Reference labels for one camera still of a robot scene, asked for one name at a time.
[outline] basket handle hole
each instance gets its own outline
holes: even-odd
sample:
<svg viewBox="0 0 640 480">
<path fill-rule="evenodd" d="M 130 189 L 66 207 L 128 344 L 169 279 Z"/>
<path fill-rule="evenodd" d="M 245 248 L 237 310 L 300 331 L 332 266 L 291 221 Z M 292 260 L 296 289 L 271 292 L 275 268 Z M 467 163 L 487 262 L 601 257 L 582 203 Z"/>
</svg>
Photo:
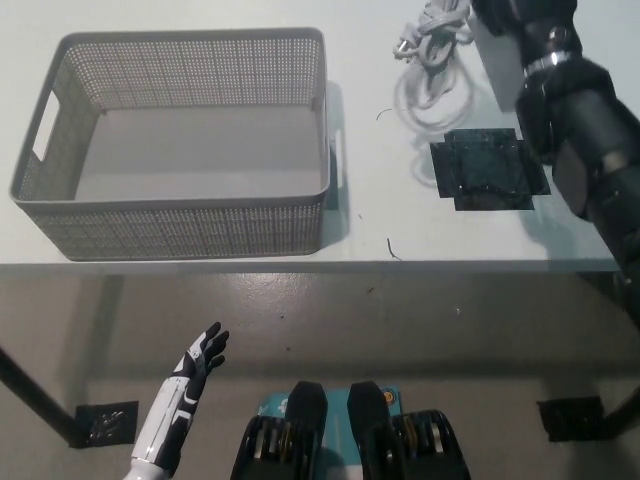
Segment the basket handle hole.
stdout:
<svg viewBox="0 0 640 480">
<path fill-rule="evenodd" d="M 37 155 L 41 162 L 44 161 L 47 153 L 49 139 L 51 138 L 53 126 L 58 118 L 58 112 L 60 112 L 60 102 L 58 101 L 58 97 L 51 92 L 49 94 L 49 99 L 47 100 L 47 106 L 45 107 L 40 120 L 38 134 L 33 142 L 33 153 Z"/>
</svg>

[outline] tabletop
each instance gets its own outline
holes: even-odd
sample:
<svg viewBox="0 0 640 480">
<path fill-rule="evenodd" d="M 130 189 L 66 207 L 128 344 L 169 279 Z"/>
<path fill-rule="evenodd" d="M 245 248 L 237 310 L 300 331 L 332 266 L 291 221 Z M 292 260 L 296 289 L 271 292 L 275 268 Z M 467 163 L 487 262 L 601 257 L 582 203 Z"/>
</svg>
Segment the tabletop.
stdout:
<svg viewBox="0 0 640 480">
<path fill-rule="evenodd" d="M 605 271 L 616 269 L 590 224 L 571 215 L 555 187 L 534 211 L 457 212 L 431 181 L 428 145 L 393 111 L 406 65 L 392 48 L 422 4 L 365 0 L 4 0 L 0 5 L 0 269 L 74 273 L 331 272 L 374 269 Z M 581 0 L 585 54 L 610 70 L 619 97 L 640 114 L 634 66 L 640 2 Z M 19 149 L 60 39 L 80 31 L 207 30 L 312 26 L 325 37 L 329 122 L 338 208 L 323 247 L 303 257 L 163 262 L 67 260 L 8 195 Z M 460 57 L 477 87 L 462 128 L 518 128 L 498 108 L 476 46 Z"/>
</svg>

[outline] robotic forearm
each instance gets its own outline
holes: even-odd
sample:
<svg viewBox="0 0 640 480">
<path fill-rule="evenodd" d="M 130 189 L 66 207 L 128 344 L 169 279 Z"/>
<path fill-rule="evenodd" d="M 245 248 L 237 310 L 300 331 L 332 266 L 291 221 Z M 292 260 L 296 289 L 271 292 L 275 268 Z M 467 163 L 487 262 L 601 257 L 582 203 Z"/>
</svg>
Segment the robotic forearm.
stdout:
<svg viewBox="0 0 640 480">
<path fill-rule="evenodd" d="M 609 73 L 582 56 L 577 0 L 472 0 L 496 36 L 518 44 L 516 103 L 531 153 L 553 165 L 571 211 L 594 223 L 629 282 L 640 281 L 640 123 Z"/>
<path fill-rule="evenodd" d="M 221 353 L 229 332 L 219 332 L 220 324 L 215 323 L 202 333 L 162 384 L 133 449 L 125 480 L 166 480 L 175 473 L 207 377 L 224 362 Z"/>
</svg>

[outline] gray plastic basket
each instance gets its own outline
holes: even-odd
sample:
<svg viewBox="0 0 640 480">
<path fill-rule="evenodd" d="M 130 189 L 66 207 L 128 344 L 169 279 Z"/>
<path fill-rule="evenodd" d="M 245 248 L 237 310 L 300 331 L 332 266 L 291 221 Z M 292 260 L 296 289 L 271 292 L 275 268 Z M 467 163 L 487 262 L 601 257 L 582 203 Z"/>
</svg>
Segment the gray plastic basket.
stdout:
<svg viewBox="0 0 640 480">
<path fill-rule="evenodd" d="M 70 35 L 12 197 L 71 260 L 312 253 L 329 187 L 325 88 L 314 29 Z"/>
</svg>

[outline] white robotic hand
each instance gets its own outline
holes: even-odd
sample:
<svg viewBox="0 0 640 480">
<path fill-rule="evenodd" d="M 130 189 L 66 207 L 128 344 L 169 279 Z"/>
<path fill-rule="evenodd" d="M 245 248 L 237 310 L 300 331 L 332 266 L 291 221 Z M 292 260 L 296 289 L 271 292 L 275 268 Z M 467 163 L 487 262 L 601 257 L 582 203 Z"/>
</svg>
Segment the white robotic hand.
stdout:
<svg viewBox="0 0 640 480">
<path fill-rule="evenodd" d="M 224 362 L 221 354 L 229 332 L 220 329 L 216 322 L 200 335 L 162 384 L 133 448 L 125 480 L 166 480 L 175 473 L 207 377 Z"/>
</svg>

